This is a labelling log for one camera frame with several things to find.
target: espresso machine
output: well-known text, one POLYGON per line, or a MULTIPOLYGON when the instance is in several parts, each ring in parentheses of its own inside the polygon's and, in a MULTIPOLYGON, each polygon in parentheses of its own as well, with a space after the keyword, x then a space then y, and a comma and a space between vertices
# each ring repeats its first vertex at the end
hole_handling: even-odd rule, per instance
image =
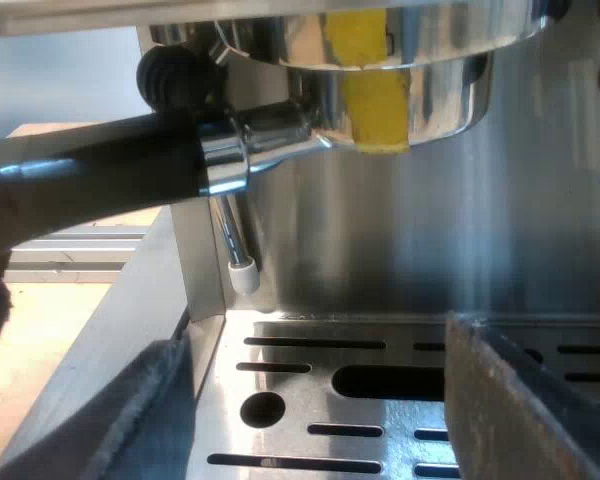
MULTIPOLYGON (((460 478, 456 457, 505 478, 463 466, 497 400, 477 380, 452 448, 450 316, 600 412, 600 2, 0 2, 0 35, 117 25, 150 25, 156 113, 0 142, 0 188, 29 188, 0 203, 0 249, 173 203, 205 345, 187 478, 460 478)), ((525 428, 490 445, 551 443, 525 428)))

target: stainless steel body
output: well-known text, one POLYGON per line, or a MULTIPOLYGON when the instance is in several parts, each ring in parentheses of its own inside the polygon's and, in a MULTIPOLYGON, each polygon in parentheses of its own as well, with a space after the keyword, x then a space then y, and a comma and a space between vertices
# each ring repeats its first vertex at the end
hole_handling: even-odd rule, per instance
MULTIPOLYGON (((491 65, 492 54, 484 54, 410 68, 405 82, 409 143, 450 137, 477 124, 489 106, 491 65)), ((315 105, 314 129, 320 135, 335 146, 355 148, 344 87, 347 75, 360 73, 292 69, 290 95, 315 105)))
MULTIPOLYGON (((225 289, 227 308, 600 313, 599 66, 595 4, 575 1, 494 53, 490 110, 470 131, 253 176, 238 221, 262 287, 225 289)), ((281 68, 241 60, 232 79, 238 108, 288 93, 281 68)))
MULTIPOLYGON (((224 21, 217 28, 234 51, 274 65, 386 69, 467 57, 513 44, 559 20, 568 4, 566 0, 407 2, 386 10, 387 58, 365 65, 343 64, 334 53, 328 27, 333 14, 224 21)), ((365 35, 364 30, 356 33, 365 35)))
MULTIPOLYGON (((502 326, 600 404, 599 66, 595 2, 575 0, 555 28, 494 53, 490 108, 471 130, 399 156, 316 153, 251 178, 235 211, 261 286, 233 293, 214 228, 213 308, 227 320, 189 478, 458 478, 441 402, 334 385, 347 365, 441 367, 450 310, 502 326), (262 392, 286 410, 254 428, 241 411, 262 392)), ((230 67, 237 108, 287 98, 283 69, 230 67)), ((179 207, 176 227, 200 202, 179 207)), ((183 261, 192 311, 209 308, 201 266, 183 261)))

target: wooden surface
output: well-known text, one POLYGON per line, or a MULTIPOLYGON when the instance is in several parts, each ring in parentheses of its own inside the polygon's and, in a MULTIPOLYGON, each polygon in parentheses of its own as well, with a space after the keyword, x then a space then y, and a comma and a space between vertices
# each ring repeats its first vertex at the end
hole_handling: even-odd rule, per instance
POLYGON ((12 284, 0 336, 0 453, 85 325, 108 284, 12 284))
POLYGON ((153 340, 170 338, 186 305, 171 212, 164 208, 36 399, 0 465, 75 413, 153 340))

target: metal panel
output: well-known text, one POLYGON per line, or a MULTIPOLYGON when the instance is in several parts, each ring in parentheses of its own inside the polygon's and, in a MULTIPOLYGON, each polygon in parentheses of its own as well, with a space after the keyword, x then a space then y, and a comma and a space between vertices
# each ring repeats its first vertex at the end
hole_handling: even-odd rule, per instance
MULTIPOLYGON (((422 431, 417 435, 420 438, 416 438, 417 430, 424 429, 425 436, 426 431, 440 434, 445 430, 442 402, 349 398, 337 393, 333 385, 334 373, 348 365, 443 367, 444 352, 427 350, 431 345, 438 348, 444 338, 441 319, 325 320, 289 321, 275 314, 228 312, 227 328, 198 402, 196 441, 188 478, 408 480, 421 478, 422 475, 414 473, 418 464, 430 465, 433 470, 453 467, 454 456, 447 441, 423 439, 422 431), (258 337, 260 340, 264 337, 269 343, 257 345, 258 337), (286 344, 271 344, 271 339, 280 338, 286 344), (370 341, 386 346, 361 347, 370 341), (241 362, 282 366, 309 364, 311 370, 308 373, 245 371, 236 368, 241 362), (250 427, 241 418, 243 404, 251 395, 265 391, 283 398, 285 413, 270 427, 250 427), (313 423, 377 426, 384 434, 381 437, 312 435, 307 429, 313 423), (208 457, 212 454, 262 458, 256 459, 260 463, 255 467, 211 465, 208 457), (274 468, 279 465, 277 458, 379 462, 382 471, 373 475, 274 468)), ((570 367, 564 363, 565 355, 557 353, 560 345, 574 342, 600 345, 600 321, 581 318, 580 322, 586 323, 561 329, 555 328, 555 322, 540 318, 535 319, 533 327, 519 327, 514 321, 500 321, 498 325, 522 347, 536 349, 544 357, 545 366, 561 376, 570 367)), ((590 356, 583 357, 584 371, 600 373, 600 364, 596 368, 587 367, 590 356)), ((394 385, 409 382, 413 379, 393 379, 394 385)), ((597 391, 588 393, 594 401, 600 402, 597 391)), ((455 477, 441 475, 439 478, 455 477)))
MULTIPOLYGON (((487 7, 492 3, 492 0, 477 1, 487 7)), ((0 35, 438 2, 439 0, 0 0, 0 35)), ((454 2, 462 3, 464 0, 445 0, 445 3, 454 2)))
POLYGON ((113 283, 147 227, 79 226, 12 250, 5 281, 113 283))
MULTIPOLYGON (((469 132, 254 176, 238 210, 261 291, 225 288, 227 305, 600 313, 599 65, 595 2, 574 0, 554 28, 495 52, 490 111, 469 132)), ((241 72, 233 95, 265 102, 275 70, 250 68, 266 82, 248 90, 241 72)))
MULTIPOLYGON (((173 205, 171 210, 191 321, 224 315, 225 304, 209 200, 188 200, 173 205)), ((227 263, 223 265, 224 271, 227 270, 225 265, 227 263)))

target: slot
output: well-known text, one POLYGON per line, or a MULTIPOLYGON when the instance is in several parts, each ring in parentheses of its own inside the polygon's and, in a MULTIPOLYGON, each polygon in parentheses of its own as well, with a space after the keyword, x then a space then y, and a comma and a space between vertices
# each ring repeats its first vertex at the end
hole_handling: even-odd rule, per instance
POLYGON ((413 469, 413 473, 422 478, 461 478, 460 469, 456 465, 419 463, 413 469))
POLYGON ((311 365, 306 363, 269 363, 269 362, 242 362, 236 365, 242 372, 270 372, 270 373, 307 373, 311 365))
POLYGON ((207 457, 211 465, 237 467, 283 468, 289 470, 316 470, 319 472, 378 474, 382 467, 378 462, 361 460, 335 460, 331 458, 263 457, 259 455, 233 455, 214 453, 207 457))
POLYGON ((333 388, 352 398, 444 401, 444 369, 351 365, 333 375, 333 388))
POLYGON ((419 428, 414 434, 418 440, 426 440, 430 442, 448 442, 449 433, 446 430, 439 428, 419 428))
POLYGON ((372 340, 332 340, 293 337, 247 337, 246 345, 259 347, 308 347, 308 348, 358 348, 362 350, 384 350, 387 344, 372 340))
POLYGON ((565 373, 564 379, 574 383, 600 383, 600 373, 565 373))
POLYGON ((565 355, 600 355, 600 345, 560 345, 558 353, 565 355))
POLYGON ((343 437, 381 437, 384 430, 367 425, 335 425, 330 423, 312 423, 307 428, 311 435, 335 435, 343 437))
POLYGON ((446 350, 446 347, 444 343, 416 342, 413 344, 413 349, 419 352, 444 352, 446 350))

